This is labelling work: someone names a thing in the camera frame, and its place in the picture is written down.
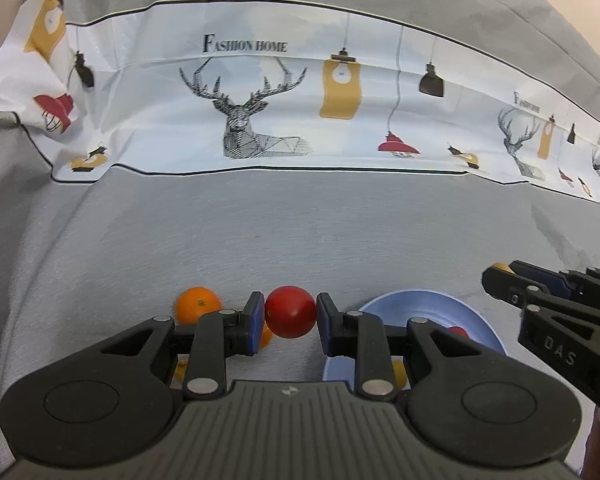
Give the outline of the orange tangerine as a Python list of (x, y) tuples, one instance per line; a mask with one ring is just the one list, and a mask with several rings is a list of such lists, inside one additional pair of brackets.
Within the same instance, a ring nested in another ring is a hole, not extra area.
[(197, 324), (210, 312), (222, 309), (222, 302), (215, 292), (205, 287), (193, 287), (182, 292), (174, 304), (174, 314), (181, 325)]
[(264, 324), (263, 328), (262, 328), (261, 337), (260, 337), (259, 349), (262, 350), (262, 349), (266, 348), (271, 343), (271, 340), (273, 339), (273, 337), (274, 337), (274, 334), (273, 334), (272, 330), (270, 330), (270, 328), (268, 327), (268, 324)]

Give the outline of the small yellow fruit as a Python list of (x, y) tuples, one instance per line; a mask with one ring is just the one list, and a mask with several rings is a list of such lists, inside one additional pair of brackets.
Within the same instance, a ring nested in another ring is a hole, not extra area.
[(408, 378), (407, 378), (406, 369), (405, 369), (403, 362), (401, 360), (393, 360), (392, 368), (393, 368), (394, 377), (396, 378), (396, 386), (400, 390), (404, 390), (407, 386)]
[(188, 359), (187, 358), (179, 358), (178, 364), (176, 364), (176, 369), (174, 370), (174, 375), (173, 375), (174, 382), (179, 382), (180, 384), (182, 382), (184, 382), (187, 367), (188, 367)]
[(504, 262), (494, 262), (492, 264), (492, 268), (501, 270), (501, 271), (509, 273), (509, 274), (514, 274), (513, 269)]

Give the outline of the white printed deer cloth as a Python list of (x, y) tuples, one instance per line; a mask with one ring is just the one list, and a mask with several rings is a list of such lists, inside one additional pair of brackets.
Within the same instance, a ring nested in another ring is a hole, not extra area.
[(600, 203), (600, 58), (545, 0), (23, 0), (0, 112), (59, 182), (372, 170)]

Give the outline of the red tomato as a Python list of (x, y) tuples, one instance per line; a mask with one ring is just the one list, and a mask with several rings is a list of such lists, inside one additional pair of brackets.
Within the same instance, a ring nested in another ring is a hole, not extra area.
[(464, 338), (469, 338), (468, 333), (466, 332), (466, 330), (464, 330), (463, 327), (460, 327), (460, 326), (450, 326), (449, 327), (449, 331), (452, 332), (452, 333), (454, 333), (454, 334), (457, 334), (458, 336), (462, 336)]
[(279, 337), (294, 339), (313, 330), (317, 307), (314, 298), (297, 286), (282, 286), (268, 294), (264, 304), (265, 322)]

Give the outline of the blue round plate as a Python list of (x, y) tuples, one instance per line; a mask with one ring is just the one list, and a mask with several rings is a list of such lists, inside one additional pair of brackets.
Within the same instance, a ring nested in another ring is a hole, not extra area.
[[(392, 360), (404, 356), (407, 326), (419, 321), (439, 327), (443, 333), (453, 336), (458, 335), (449, 331), (450, 326), (463, 327), (469, 335), (467, 339), (502, 356), (506, 353), (500, 336), (481, 314), (463, 301), (443, 292), (426, 289), (397, 290), (370, 300), (358, 310), (347, 311), (361, 311), (381, 319), (385, 325)], [(322, 379), (331, 387), (354, 394), (351, 389), (353, 372), (353, 360), (345, 356), (327, 356)]]

